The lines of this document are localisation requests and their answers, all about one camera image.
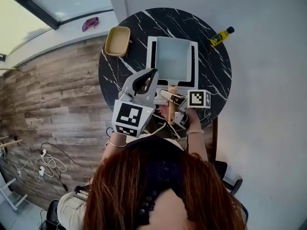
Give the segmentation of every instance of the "cable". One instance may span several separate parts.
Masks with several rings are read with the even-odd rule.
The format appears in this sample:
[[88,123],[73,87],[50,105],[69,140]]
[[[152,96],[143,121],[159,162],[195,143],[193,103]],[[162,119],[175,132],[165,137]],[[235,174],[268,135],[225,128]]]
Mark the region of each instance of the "cable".
[[[42,159],[37,160],[37,161],[36,161],[36,166],[37,166],[37,168],[39,168],[39,166],[38,166],[38,162],[39,162],[39,161],[42,161],[42,162],[43,162]],[[62,184],[62,187],[64,188],[65,192],[68,193],[68,188],[67,188],[67,186],[61,181],[61,170],[59,170],[59,168],[57,168],[57,167],[54,168],[54,169],[52,169],[49,165],[46,165],[46,166],[47,166],[47,168],[49,169],[49,171],[53,173],[53,176],[51,176],[51,177],[56,178],[56,179]]]
[[111,136],[107,133],[108,129],[112,129],[112,133],[114,132],[114,130],[113,130],[112,127],[109,127],[109,128],[106,129],[106,135],[109,136],[109,137],[111,138]]
[[46,211],[45,209],[42,209],[41,211],[40,211],[40,219],[41,219],[41,223],[40,223],[40,226],[39,226],[39,228],[38,228],[38,230],[40,230],[41,228],[42,228],[42,226],[43,226],[43,218],[42,218],[42,212],[43,211]]
[[[56,162],[56,161],[60,162],[60,163],[65,167],[65,169],[64,169],[64,170],[61,170],[61,169],[59,168],[59,166],[57,165],[57,162]],[[65,165],[61,160],[52,157],[52,156],[51,156],[50,154],[48,154],[48,153],[46,153],[45,156],[43,157],[43,163],[44,163],[46,166],[50,166],[51,169],[58,168],[58,169],[59,169],[60,171],[62,171],[62,172],[66,172],[66,171],[67,171],[66,165]]]
[[9,161],[10,162],[10,164],[11,164],[11,166],[14,168],[14,170],[16,170],[16,172],[18,173],[18,171],[17,171],[17,169],[16,169],[16,167],[12,164],[12,162],[11,162],[11,160],[9,160],[7,157],[5,157],[5,159],[7,160],[7,161]]
[[67,153],[64,152],[61,148],[59,148],[59,147],[57,147],[56,145],[51,144],[51,143],[49,143],[49,142],[44,142],[44,143],[40,146],[41,152],[43,151],[43,150],[42,150],[42,147],[43,147],[44,144],[49,144],[49,145],[54,146],[55,148],[59,149],[59,150],[60,150],[61,152],[63,152],[63,153],[66,155],[66,157],[69,158],[73,163],[75,163],[75,164],[77,164],[77,165],[79,165],[79,166],[81,166],[81,167],[84,167],[84,168],[91,168],[91,166],[86,166],[86,165],[82,165],[82,164],[79,164],[79,163],[75,162],[75,161],[74,161],[72,158],[70,158],[70,156],[67,155]]
[[30,152],[31,154],[34,153],[34,152],[36,152],[36,151],[40,151],[40,149],[35,149],[34,151],[31,151],[31,150],[28,148],[28,145],[27,145],[26,143],[21,142],[21,144],[24,144],[25,147],[26,147],[26,149],[28,150],[28,152]]
[[32,171],[33,177],[34,177],[38,182],[40,182],[40,176],[39,176],[39,180],[38,180],[38,179],[36,178],[36,176],[34,175],[35,166],[34,166],[34,164],[32,163],[32,161],[29,160],[29,159],[28,159],[27,162],[25,162],[25,164],[23,165],[23,167],[22,167],[21,169],[18,169],[17,166],[16,166],[17,173],[20,175],[20,177],[22,177],[21,170],[26,166],[26,164],[27,164],[28,162],[31,162],[31,164],[33,165],[33,168],[34,168],[34,170]]

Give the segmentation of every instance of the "purple object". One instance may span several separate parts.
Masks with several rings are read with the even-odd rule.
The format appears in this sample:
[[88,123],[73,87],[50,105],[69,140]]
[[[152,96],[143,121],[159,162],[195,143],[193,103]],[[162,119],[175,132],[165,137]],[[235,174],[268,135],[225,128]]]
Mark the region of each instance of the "purple object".
[[86,22],[84,22],[83,26],[82,26],[82,31],[85,32],[87,30],[87,28],[93,26],[95,28],[96,25],[99,24],[99,18],[98,17],[94,17],[91,19],[86,20]]

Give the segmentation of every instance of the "bracelet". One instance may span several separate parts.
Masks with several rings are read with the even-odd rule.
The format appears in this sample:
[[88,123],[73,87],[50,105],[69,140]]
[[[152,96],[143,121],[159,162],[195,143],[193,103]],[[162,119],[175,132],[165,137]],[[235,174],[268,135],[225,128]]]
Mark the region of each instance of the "bracelet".
[[189,130],[188,132],[187,132],[187,136],[189,135],[189,134],[191,134],[191,133],[204,133],[203,132],[203,130],[201,130],[201,129],[199,129],[199,130]]
[[112,146],[114,146],[114,147],[118,147],[118,148],[124,148],[126,145],[127,145],[127,143],[125,144],[125,145],[123,145],[123,146],[119,146],[119,145],[115,145],[115,144],[113,144],[111,141],[110,141],[110,139],[107,141],[107,143],[105,144],[105,147],[107,146],[107,144],[111,144]]

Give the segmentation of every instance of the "yellow bottle black cap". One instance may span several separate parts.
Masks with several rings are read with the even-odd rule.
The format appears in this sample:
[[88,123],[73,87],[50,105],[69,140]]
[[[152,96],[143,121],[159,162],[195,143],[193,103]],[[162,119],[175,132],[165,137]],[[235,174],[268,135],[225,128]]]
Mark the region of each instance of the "yellow bottle black cap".
[[229,34],[231,34],[231,33],[234,33],[235,30],[234,30],[234,28],[233,28],[232,26],[230,26],[230,27],[227,28],[227,32],[228,32]]

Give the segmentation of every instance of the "black marble tabletop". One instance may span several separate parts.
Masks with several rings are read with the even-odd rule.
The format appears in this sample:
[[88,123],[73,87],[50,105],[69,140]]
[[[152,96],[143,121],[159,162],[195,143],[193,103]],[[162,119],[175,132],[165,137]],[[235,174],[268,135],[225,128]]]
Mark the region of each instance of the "black marble tabletop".
[[[197,109],[204,128],[223,109],[231,87],[231,66],[223,44],[212,47],[209,39],[216,32],[195,15],[177,9],[155,8],[138,12],[119,24],[131,30],[128,52],[124,57],[113,57],[103,47],[99,59],[99,83],[104,98],[113,110],[128,76],[146,68],[148,36],[176,37],[198,42],[199,89],[211,92],[211,108]],[[155,133],[163,138],[180,138],[186,131],[169,125],[156,110],[145,133]]]

